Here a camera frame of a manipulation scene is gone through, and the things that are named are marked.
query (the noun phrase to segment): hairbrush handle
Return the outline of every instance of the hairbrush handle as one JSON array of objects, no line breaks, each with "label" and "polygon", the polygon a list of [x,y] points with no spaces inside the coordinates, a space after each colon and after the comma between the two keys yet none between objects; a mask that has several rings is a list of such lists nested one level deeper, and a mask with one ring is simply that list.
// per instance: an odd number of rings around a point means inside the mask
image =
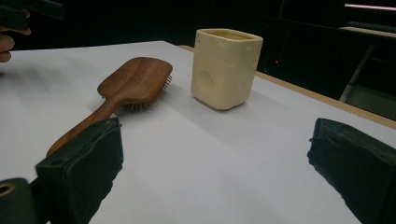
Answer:
[{"label": "hairbrush handle", "polygon": [[70,129],[70,131],[65,133],[54,144],[52,144],[52,146],[49,148],[49,151],[47,152],[47,157],[50,156],[52,153],[54,153],[56,150],[58,150],[58,148],[66,144],[70,139],[75,137],[78,133],[81,133],[91,124],[103,119],[109,119],[110,116],[114,113],[114,111],[118,107],[119,104],[117,101],[106,99],[103,102],[103,104],[99,106],[95,111],[93,111],[87,118],[85,118],[74,128]]}]

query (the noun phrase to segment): dark background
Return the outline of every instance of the dark background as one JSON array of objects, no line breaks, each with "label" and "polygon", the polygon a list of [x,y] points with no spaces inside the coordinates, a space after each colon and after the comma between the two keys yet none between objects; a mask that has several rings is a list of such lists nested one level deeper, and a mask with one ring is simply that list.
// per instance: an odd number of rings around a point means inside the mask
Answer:
[{"label": "dark background", "polygon": [[396,95],[395,39],[338,29],[347,21],[396,22],[395,14],[346,10],[342,0],[58,1],[65,20],[32,12],[32,34],[11,34],[15,50],[153,40],[193,47],[197,29],[229,28],[263,37],[259,71],[336,100],[375,46],[360,83]]}]

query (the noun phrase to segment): table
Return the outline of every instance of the table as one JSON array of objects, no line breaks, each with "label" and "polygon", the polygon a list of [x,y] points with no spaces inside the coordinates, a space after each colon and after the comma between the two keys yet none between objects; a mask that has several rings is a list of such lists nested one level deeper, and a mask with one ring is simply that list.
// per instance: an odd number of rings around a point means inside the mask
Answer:
[{"label": "table", "polygon": [[0,76],[0,179],[34,166],[97,108],[102,80],[133,57],[174,66],[152,110],[116,112],[123,169],[91,223],[359,223],[308,163],[317,118],[396,147],[396,130],[256,77],[249,99],[215,111],[191,96],[190,51],[163,41],[12,52]]}]

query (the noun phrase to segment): ceramic cup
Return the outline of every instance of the ceramic cup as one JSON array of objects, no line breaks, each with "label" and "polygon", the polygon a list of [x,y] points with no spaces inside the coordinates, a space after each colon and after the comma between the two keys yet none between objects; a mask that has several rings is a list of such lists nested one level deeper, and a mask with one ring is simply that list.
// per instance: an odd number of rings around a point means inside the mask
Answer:
[{"label": "ceramic cup", "polygon": [[196,32],[191,93],[218,110],[244,103],[251,91],[262,38],[230,29]]}]

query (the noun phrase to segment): human hand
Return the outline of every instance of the human hand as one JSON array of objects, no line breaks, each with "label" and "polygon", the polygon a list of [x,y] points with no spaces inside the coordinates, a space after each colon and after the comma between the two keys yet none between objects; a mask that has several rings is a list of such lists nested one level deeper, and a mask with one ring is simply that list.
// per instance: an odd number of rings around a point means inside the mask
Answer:
[{"label": "human hand", "polygon": [[[30,17],[30,12],[26,12],[26,18]],[[29,35],[31,30],[28,28],[27,30],[11,30],[7,27],[0,26],[0,32],[3,31],[13,31],[23,35]],[[9,52],[12,48],[14,48],[15,42],[14,39],[9,35],[0,35],[0,63],[6,63],[11,59],[11,53]]]}]

